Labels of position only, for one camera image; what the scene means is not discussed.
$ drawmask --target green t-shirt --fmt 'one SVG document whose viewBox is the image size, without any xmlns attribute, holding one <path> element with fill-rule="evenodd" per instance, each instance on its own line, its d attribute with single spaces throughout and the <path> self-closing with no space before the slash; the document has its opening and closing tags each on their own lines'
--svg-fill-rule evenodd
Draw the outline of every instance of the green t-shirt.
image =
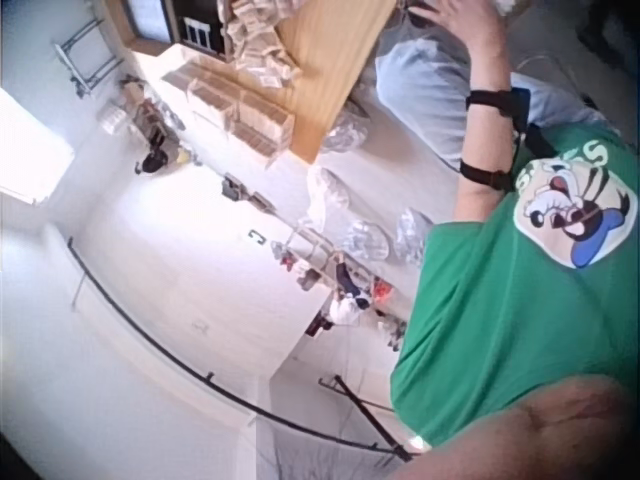
<svg viewBox="0 0 640 480">
<path fill-rule="evenodd" d="M 545 130 L 560 155 L 514 168 L 485 224 L 429 237 L 392 401 L 437 446 L 578 374 L 638 378 L 638 160 L 613 134 Z"/>
</svg>

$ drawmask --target light gray pants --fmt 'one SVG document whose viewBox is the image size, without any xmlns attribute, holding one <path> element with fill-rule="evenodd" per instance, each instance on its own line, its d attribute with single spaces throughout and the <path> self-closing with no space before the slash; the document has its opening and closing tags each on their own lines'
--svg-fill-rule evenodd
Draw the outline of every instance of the light gray pants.
<svg viewBox="0 0 640 480">
<path fill-rule="evenodd" d="M 469 95 L 469 61 L 462 44 L 440 27 L 419 29 L 405 19 L 382 34 L 376 73 L 382 104 L 457 171 Z M 529 123 L 612 129 L 600 112 L 572 93 L 518 73 L 511 74 L 511 82 L 531 91 Z"/>
</svg>

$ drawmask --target clear plastic bag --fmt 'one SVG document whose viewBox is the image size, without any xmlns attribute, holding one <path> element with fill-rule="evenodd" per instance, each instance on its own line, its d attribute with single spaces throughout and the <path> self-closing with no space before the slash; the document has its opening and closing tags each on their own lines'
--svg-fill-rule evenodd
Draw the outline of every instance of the clear plastic bag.
<svg viewBox="0 0 640 480">
<path fill-rule="evenodd" d="M 337 208 L 348 208 L 349 193 L 342 180 L 326 168 L 316 165 L 309 167 L 307 188 L 311 204 L 307 216 L 300 223 L 322 233 L 327 219 L 327 207 L 333 205 Z"/>
<path fill-rule="evenodd" d="M 322 143 L 322 153 L 344 153 L 360 147 L 369 136 L 371 119 L 362 107 L 347 100 Z"/>
<path fill-rule="evenodd" d="M 349 227 L 342 249 L 354 258 L 382 261 L 389 256 L 389 241 L 379 226 L 358 220 Z"/>
<path fill-rule="evenodd" d="M 424 249 L 433 222 L 421 213 L 407 208 L 398 219 L 394 249 L 401 260 L 422 267 Z"/>
</svg>

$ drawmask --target hand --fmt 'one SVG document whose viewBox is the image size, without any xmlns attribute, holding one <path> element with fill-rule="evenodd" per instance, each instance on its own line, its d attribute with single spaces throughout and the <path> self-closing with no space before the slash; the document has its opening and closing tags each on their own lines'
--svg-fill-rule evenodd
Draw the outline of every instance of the hand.
<svg viewBox="0 0 640 480">
<path fill-rule="evenodd" d="M 503 54 L 504 22 L 493 0 L 434 0 L 434 9 L 410 7 L 409 11 L 449 30 L 474 56 Z"/>
</svg>

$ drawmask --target cartoon graphic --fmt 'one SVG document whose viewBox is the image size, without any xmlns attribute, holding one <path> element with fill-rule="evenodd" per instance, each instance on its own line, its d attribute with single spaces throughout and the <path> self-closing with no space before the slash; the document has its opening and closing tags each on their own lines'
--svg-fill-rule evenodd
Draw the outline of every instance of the cartoon graphic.
<svg viewBox="0 0 640 480">
<path fill-rule="evenodd" d="M 537 181 L 524 189 L 515 220 L 549 255 L 567 266 L 585 268 L 626 238 L 630 228 L 621 227 L 632 207 L 637 208 L 636 200 L 609 169 L 561 159 L 536 166 L 532 177 Z M 632 217 L 626 227 L 634 221 Z"/>
</svg>

